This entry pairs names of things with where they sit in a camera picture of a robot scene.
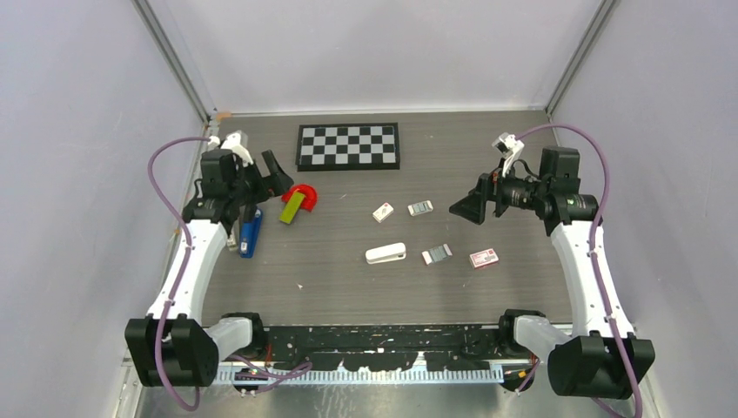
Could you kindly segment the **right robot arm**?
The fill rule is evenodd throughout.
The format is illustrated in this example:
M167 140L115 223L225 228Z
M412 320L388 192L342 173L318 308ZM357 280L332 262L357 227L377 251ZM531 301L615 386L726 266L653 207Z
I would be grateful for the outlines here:
M625 400L653 365L654 345L635 336L622 312L600 242L600 205L580 193L579 164L577 150L547 146L538 173L523 179L507 154L449 212L476 225L484 222L489 202L496 217L509 207L535 212L564 270L573 329L564 333L540 311L507 309L498 349L513 358L534 355L547 366L557 395Z

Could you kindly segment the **staple box tray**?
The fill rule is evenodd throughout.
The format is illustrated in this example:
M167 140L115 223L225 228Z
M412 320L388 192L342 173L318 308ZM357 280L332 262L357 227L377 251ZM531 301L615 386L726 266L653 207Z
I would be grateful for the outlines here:
M423 200L417 203L410 204L408 207L408 212L411 216L419 216L422 214L428 214L433 211L433 204L432 202L427 199Z

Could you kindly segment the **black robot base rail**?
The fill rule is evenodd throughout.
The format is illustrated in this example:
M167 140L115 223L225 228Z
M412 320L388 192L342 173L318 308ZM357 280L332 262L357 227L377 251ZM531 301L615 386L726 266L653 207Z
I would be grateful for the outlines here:
M497 363L529 369L533 356L505 345L495 325L272 326L231 357L277 370L311 362L314 371L406 371L424 362L433 372L474 371Z

